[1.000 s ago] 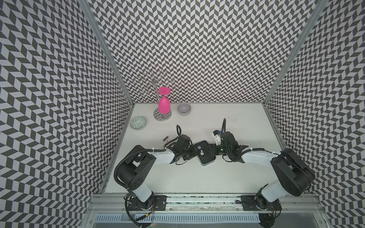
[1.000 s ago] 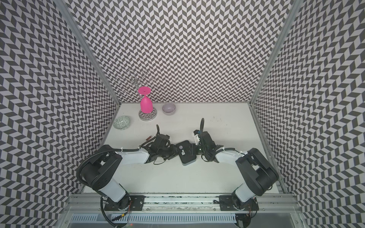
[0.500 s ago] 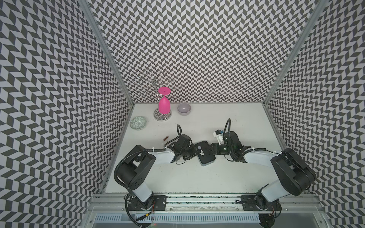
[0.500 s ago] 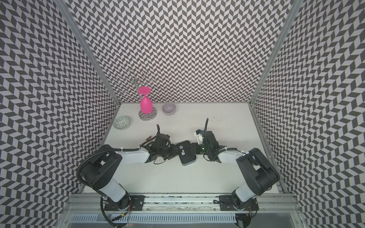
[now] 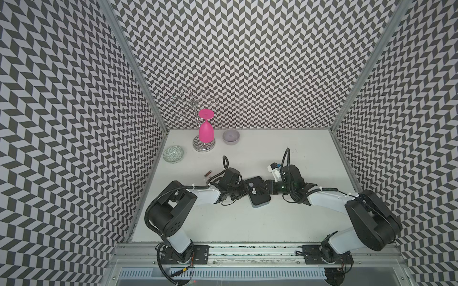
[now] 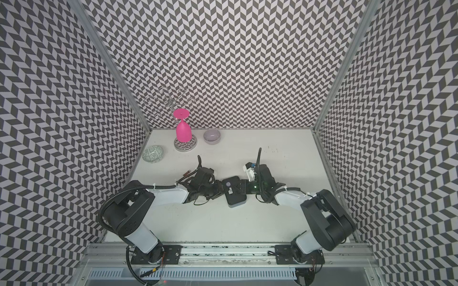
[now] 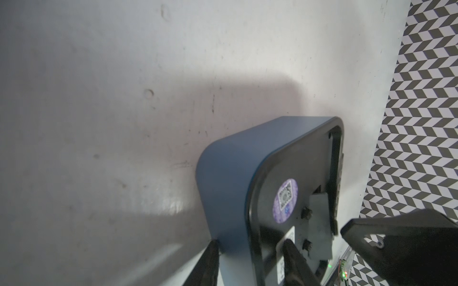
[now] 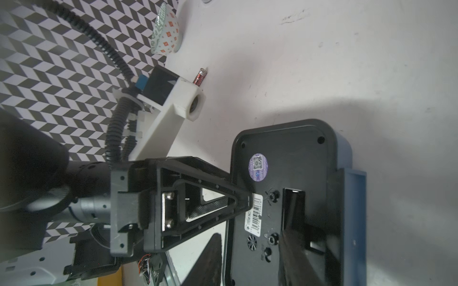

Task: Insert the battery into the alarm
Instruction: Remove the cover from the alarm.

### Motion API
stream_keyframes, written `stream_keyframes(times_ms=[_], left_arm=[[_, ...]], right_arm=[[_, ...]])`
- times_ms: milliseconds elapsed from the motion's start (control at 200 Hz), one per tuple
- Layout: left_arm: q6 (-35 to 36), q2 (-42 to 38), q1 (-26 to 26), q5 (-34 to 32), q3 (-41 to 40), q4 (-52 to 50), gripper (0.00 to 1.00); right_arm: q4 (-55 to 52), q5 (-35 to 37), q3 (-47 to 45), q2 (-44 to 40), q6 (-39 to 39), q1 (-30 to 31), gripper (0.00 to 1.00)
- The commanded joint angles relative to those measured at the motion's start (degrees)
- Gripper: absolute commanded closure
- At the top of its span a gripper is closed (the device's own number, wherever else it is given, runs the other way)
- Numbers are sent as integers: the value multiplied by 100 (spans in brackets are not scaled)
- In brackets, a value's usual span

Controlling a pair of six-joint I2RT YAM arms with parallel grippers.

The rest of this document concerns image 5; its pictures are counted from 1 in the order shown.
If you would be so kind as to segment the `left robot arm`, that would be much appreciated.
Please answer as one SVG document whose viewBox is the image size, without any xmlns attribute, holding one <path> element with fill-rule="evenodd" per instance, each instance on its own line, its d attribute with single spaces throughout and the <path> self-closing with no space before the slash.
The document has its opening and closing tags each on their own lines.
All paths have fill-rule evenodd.
<svg viewBox="0 0 458 286">
<path fill-rule="evenodd" d="M 193 247 L 191 238 L 181 228 L 192 208 L 237 200 L 243 191 L 243 178 L 234 168 L 227 168 L 210 178 L 204 186 L 183 185 L 172 181 L 148 205 L 144 223 L 157 234 L 176 255 L 187 256 Z"/>
</svg>

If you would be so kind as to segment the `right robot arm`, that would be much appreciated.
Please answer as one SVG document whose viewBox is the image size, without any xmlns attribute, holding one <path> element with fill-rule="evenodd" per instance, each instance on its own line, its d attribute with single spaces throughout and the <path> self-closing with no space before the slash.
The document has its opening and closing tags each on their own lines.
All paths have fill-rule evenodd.
<svg viewBox="0 0 458 286">
<path fill-rule="evenodd" d="M 305 257 L 318 256 L 325 264 L 346 262 L 351 251 L 363 247 L 381 251 L 400 235 L 400 220 L 373 191 L 345 193 L 338 188 L 307 183 L 294 164 L 272 163 L 268 171 L 274 177 L 265 182 L 269 194 L 289 195 L 293 204 L 325 207 L 348 216 L 351 221 L 350 228 L 335 231 L 318 246 L 305 249 Z"/>
</svg>

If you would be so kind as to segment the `blue alarm clock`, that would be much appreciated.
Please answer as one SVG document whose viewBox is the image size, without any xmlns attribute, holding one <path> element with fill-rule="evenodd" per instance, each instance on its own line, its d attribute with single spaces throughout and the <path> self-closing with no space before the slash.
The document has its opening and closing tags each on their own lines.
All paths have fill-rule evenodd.
<svg viewBox="0 0 458 286">
<path fill-rule="evenodd" d="M 271 201 L 271 195 L 269 195 L 265 188 L 265 183 L 262 177 L 256 176 L 245 180 L 246 193 L 249 196 L 250 203 L 253 208 L 259 208 L 266 206 Z"/>
</svg>

